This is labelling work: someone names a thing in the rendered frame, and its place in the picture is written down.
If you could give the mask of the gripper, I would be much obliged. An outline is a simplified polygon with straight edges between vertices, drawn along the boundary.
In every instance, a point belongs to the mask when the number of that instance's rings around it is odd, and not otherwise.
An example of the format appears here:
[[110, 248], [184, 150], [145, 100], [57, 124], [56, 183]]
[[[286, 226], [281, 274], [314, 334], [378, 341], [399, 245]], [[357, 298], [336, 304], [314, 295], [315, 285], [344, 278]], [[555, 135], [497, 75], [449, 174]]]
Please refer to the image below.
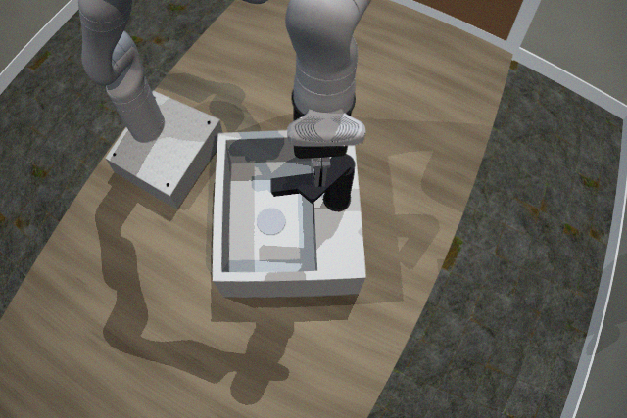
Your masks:
[[318, 94], [305, 88], [295, 74], [294, 121], [288, 125], [287, 138], [294, 145], [297, 158], [313, 158], [314, 187], [325, 186], [330, 157], [344, 156], [348, 146], [364, 141], [364, 124], [351, 117], [356, 102], [355, 89], [354, 80], [342, 92]]

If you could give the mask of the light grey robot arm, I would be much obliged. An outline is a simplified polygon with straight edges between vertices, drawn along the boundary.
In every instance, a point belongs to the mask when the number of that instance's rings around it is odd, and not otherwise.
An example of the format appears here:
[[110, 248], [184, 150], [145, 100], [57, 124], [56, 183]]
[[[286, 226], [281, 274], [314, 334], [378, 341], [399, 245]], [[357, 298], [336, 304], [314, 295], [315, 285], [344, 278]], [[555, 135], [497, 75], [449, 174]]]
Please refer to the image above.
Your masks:
[[[296, 75], [305, 88], [328, 95], [354, 82], [358, 45], [353, 33], [370, 1], [289, 1], [285, 24], [296, 52]], [[162, 133], [165, 119], [137, 48], [124, 31], [131, 6], [132, 0], [78, 0], [81, 59], [88, 77], [106, 86], [132, 137], [146, 143]]]

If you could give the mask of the grey rectangular sink basin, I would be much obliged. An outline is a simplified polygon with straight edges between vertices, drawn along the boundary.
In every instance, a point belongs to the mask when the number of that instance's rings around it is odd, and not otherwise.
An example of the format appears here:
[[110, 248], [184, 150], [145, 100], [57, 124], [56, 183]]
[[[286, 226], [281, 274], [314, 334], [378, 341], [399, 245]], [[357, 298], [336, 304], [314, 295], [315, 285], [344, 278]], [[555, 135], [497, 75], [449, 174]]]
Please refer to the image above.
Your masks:
[[[223, 297], [359, 294], [365, 276], [356, 163], [350, 205], [332, 211], [321, 195], [273, 197], [270, 178], [314, 173], [287, 130], [219, 133], [214, 205], [213, 282]], [[274, 272], [271, 272], [274, 271]]]

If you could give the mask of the black mixer tap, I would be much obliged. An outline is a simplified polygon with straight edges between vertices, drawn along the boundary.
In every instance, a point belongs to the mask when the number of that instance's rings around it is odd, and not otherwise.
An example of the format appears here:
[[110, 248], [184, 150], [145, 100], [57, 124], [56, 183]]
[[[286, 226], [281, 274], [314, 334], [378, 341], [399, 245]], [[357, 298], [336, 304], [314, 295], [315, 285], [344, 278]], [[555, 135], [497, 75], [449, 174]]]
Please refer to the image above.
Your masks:
[[328, 209], [345, 210], [351, 202], [355, 161], [346, 154], [339, 158], [331, 157], [330, 164], [324, 187], [314, 187], [313, 173], [277, 177], [271, 178], [271, 194], [273, 197], [301, 194], [311, 204], [324, 194], [323, 202]]

